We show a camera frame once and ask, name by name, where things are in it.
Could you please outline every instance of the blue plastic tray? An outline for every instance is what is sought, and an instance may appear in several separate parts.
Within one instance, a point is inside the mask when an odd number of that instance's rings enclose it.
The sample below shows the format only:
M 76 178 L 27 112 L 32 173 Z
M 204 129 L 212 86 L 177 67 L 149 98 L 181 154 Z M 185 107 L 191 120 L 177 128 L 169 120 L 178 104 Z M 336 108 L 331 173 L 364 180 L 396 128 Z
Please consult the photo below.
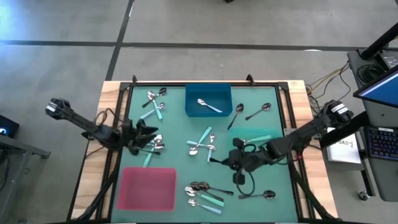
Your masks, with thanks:
M 203 99 L 222 113 L 198 104 Z M 185 87 L 185 112 L 189 117 L 229 116 L 232 113 L 231 85 L 227 83 L 188 84 Z

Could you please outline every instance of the black keyboard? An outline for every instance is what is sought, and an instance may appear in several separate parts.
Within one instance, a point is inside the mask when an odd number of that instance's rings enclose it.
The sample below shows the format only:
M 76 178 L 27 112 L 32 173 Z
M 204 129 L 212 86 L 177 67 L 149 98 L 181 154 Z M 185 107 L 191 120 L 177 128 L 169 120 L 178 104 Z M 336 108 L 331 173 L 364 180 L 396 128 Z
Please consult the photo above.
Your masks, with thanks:
M 372 157 L 398 160 L 398 132 L 368 128 L 368 144 Z

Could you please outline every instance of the green table surface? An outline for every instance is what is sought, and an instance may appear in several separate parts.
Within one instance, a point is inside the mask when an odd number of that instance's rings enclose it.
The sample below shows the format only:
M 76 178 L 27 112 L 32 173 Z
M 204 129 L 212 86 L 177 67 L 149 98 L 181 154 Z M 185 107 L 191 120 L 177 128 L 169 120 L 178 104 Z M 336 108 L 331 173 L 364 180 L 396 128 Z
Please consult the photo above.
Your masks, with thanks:
M 159 88 L 134 87 L 129 112 L 129 118 L 133 120 L 133 123 L 154 107 L 152 104 L 146 108 L 141 106 L 147 101 L 147 91 L 157 92 Z M 157 134 L 163 135 L 166 145 L 162 155 L 152 156 L 148 167 L 173 167 L 176 169 L 175 209 L 172 212 L 143 212 L 117 208 L 123 169 L 142 166 L 147 156 L 145 152 L 133 156 L 124 150 L 113 205 L 112 222 L 297 222 L 292 184 L 287 166 L 262 166 L 252 173 L 256 182 L 254 194 L 273 190 L 276 193 L 275 198 L 266 200 L 262 197 L 254 197 L 239 200 L 239 192 L 232 182 L 233 170 L 218 163 L 207 163 L 208 150 L 204 148 L 200 148 L 196 156 L 189 156 L 190 146 L 186 141 L 198 141 L 209 126 L 213 128 L 211 132 L 216 135 L 213 144 L 217 150 L 213 152 L 212 157 L 220 161 L 227 158 L 228 152 L 233 149 L 230 140 L 232 138 L 251 139 L 267 134 L 273 138 L 282 136 L 283 128 L 280 123 L 281 118 L 274 87 L 232 87 L 231 91 L 233 106 L 244 103 L 244 112 L 238 115 L 229 132 L 227 127 L 235 112 L 228 117 L 189 118 L 185 113 L 185 87 L 167 87 L 167 95 L 157 99 L 158 104 L 165 103 L 165 108 L 162 110 L 163 120 L 158 120 L 156 113 L 146 118 L 147 125 L 159 128 Z M 262 111 L 249 121 L 244 119 L 256 112 L 266 102 L 272 104 L 269 111 Z M 207 136 L 203 144 L 209 143 L 210 139 Z M 241 188 L 244 192 L 250 192 L 252 182 L 249 174 L 245 172 L 244 174 L 246 183 Z M 235 193 L 234 196 L 229 196 L 211 190 L 211 193 L 224 198 L 224 207 L 195 197 L 201 204 L 222 210 L 221 215 L 204 208 L 189 206 L 188 199 L 190 197 L 184 192 L 184 188 L 193 181 L 206 181 L 212 187 L 231 190 Z

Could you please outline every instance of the gray floor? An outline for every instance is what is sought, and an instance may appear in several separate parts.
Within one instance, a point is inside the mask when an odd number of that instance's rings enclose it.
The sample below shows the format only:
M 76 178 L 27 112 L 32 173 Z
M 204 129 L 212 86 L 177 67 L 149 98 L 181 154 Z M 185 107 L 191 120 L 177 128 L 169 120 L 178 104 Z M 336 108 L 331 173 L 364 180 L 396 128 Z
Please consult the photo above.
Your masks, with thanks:
M 0 40 L 115 42 L 128 0 L 0 2 Z M 124 42 L 364 47 L 398 21 L 394 0 L 135 0 Z M 34 159 L 19 187 L 12 220 L 66 219 L 87 142 L 80 130 L 44 113 L 51 97 L 70 100 L 93 118 L 114 47 L 0 45 L 0 114 L 21 124 L 18 139 L 52 151 Z M 289 50 L 145 49 L 123 47 L 113 80 L 300 79 L 311 83 L 345 64 L 346 52 Z M 352 73 L 343 78 L 356 88 Z M 323 89 L 315 93 L 322 94 Z M 339 78 L 323 104 L 344 95 Z M 360 100 L 343 99 L 355 113 Z M 359 201 L 358 171 L 326 163 L 339 217 L 397 223 L 398 204 Z

